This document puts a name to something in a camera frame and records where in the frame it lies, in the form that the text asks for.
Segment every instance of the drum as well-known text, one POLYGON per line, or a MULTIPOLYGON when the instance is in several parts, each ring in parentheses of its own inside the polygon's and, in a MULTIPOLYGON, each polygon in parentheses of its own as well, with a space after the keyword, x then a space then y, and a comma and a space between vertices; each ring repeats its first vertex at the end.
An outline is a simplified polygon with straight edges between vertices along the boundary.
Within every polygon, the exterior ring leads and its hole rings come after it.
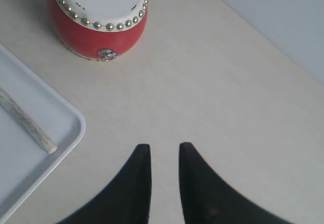
POLYGON ((148 0, 47 0, 47 8, 67 48, 81 57, 109 61, 141 37, 148 0))

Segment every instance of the drum ring handle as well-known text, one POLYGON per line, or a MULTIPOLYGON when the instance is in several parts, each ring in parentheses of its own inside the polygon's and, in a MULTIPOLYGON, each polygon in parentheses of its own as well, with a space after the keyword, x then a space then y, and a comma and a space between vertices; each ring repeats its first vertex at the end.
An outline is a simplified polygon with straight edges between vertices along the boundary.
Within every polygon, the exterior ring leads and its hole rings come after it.
POLYGON ((102 56, 100 60, 103 62, 111 61, 117 57, 117 53, 111 49, 101 49, 98 54, 102 56))

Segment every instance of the brass stud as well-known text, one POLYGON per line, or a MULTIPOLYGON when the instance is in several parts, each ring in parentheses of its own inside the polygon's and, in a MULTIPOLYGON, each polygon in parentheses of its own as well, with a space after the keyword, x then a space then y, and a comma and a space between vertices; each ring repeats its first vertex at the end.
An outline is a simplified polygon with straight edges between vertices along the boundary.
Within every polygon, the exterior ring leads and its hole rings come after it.
POLYGON ((111 23, 108 23, 108 24, 106 25, 106 29, 107 29, 108 31, 112 31, 114 28, 115 28, 114 25, 111 24, 111 23))
POLYGON ((138 18, 137 18, 137 16, 134 16, 133 23, 136 24, 137 22, 138 22, 138 18))
POLYGON ((117 27, 117 30, 122 30, 124 27, 124 24, 119 23, 116 27, 117 27))
POLYGON ((138 12, 138 16, 139 16, 140 18, 142 18, 142 17, 144 16, 144 12, 143 12, 142 10, 140 10, 140 12, 138 12))
POLYGON ((71 15, 71 17, 72 17, 73 19, 77 19, 77 13, 76 13, 76 12, 71 11, 71 12, 70 12, 70 15, 71 15))
POLYGON ((101 28, 101 24, 99 22, 95 22, 93 23, 93 27, 97 30, 99 30, 101 28))
POLYGON ((71 11, 71 7, 68 4, 65 4, 64 5, 64 8, 65 8, 66 11, 71 11))
POLYGON ((125 22, 125 26, 126 27, 130 27, 132 25, 132 21, 131 20, 127 20, 126 22, 125 22))
POLYGON ((63 5, 63 4, 65 4, 65 1, 64 0, 59 0, 59 3, 63 5))
POLYGON ((81 22, 83 25, 89 25, 90 24, 90 20, 87 17, 83 17, 81 19, 81 22))

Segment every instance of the white stick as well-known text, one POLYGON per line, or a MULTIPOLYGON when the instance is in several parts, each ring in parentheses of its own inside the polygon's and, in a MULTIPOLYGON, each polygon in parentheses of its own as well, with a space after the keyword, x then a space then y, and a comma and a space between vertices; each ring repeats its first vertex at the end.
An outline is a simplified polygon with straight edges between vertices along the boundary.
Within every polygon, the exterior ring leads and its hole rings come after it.
POLYGON ((57 146, 37 123, 0 87, 0 105, 48 154, 56 151, 57 146))

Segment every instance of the red drum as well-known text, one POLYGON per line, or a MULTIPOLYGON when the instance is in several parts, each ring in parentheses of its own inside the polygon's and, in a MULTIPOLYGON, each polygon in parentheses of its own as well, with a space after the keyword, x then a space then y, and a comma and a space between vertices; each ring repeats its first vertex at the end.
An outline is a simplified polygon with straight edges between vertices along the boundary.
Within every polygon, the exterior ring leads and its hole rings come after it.
POLYGON ((148 0, 47 0, 51 23, 74 53, 102 61, 129 50, 143 33, 148 0))

